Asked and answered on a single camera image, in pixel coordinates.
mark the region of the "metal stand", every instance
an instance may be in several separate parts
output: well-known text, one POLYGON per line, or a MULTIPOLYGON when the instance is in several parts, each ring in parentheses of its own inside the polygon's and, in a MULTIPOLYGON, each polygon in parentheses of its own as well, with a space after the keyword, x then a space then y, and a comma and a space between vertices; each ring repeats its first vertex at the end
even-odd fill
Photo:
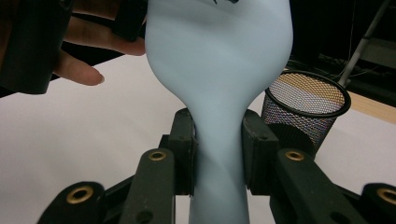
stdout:
POLYGON ((359 45, 356 47, 355 52, 352 55, 352 58, 349 60, 348 64, 346 65, 346 70, 344 71, 343 75, 341 75, 340 80, 338 81, 338 84, 340 84, 343 87, 346 87, 350 80, 349 75, 353 71, 353 68, 355 67, 355 64, 358 62, 358 59, 361 57, 365 49, 367 48, 367 45, 370 42, 370 39, 372 38, 373 32, 378 25, 378 23, 381 21, 382 16, 385 13, 385 10, 387 9, 388 5, 390 3, 390 0, 384 0, 382 3, 381 7, 379 10, 376 12, 375 17, 373 18, 372 23, 369 26, 369 29, 367 30, 366 34, 364 34, 363 38, 361 39, 361 42, 359 42, 359 45))

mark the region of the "black mesh pencil cup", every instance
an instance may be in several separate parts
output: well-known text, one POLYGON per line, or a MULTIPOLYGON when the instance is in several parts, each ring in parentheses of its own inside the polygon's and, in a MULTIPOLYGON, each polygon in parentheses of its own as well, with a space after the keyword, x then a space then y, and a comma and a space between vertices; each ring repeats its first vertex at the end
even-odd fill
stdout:
POLYGON ((315 157, 336 118, 349 108, 349 94, 339 84, 305 71, 285 71, 265 91, 262 118, 282 148, 315 157))

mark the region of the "human hand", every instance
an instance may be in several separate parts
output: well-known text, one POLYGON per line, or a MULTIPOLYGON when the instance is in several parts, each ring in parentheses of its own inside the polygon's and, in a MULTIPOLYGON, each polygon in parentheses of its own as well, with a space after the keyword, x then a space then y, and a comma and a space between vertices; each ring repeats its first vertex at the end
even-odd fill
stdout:
MULTIPOLYGON (((0 68, 19 1, 0 1, 0 68)), ((73 11, 114 20, 119 6, 120 0, 76 0, 73 11)), ((143 38, 138 37, 135 42, 129 42, 114 35, 108 27, 76 17, 71 17, 64 41, 90 47, 113 49, 124 54, 136 56, 145 53, 145 41, 143 38)), ((59 77, 89 86, 94 86, 104 81, 103 75, 98 70, 63 50, 60 51, 54 73, 59 77)))

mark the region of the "wire mesh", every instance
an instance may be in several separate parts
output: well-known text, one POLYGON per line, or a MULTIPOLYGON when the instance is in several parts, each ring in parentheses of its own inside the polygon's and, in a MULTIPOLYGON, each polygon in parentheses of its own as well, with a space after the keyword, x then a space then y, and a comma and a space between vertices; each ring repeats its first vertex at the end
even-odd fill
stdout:
POLYGON ((316 74, 287 71, 265 91, 262 118, 281 147, 315 157, 336 118, 350 108, 348 93, 316 74))

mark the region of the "white table surface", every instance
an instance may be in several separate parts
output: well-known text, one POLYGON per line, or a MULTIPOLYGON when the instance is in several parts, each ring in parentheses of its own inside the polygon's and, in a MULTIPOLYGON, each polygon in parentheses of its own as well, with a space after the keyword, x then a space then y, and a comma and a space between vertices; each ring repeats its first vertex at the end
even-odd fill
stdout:
MULTIPOLYGON (((97 87, 58 79, 45 95, 0 99, 0 223, 36 223, 60 191, 79 181, 107 189, 133 175, 143 152, 158 146, 185 107, 155 78, 146 56, 96 68, 106 76, 97 87)), ((250 109, 260 114, 262 99, 250 109)), ((396 125, 349 110, 316 162, 357 193, 368 182, 396 186, 396 125)), ((268 197, 248 199, 251 223, 274 222, 268 197)), ((177 197, 177 223, 187 223, 188 205, 188 197, 177 197)))

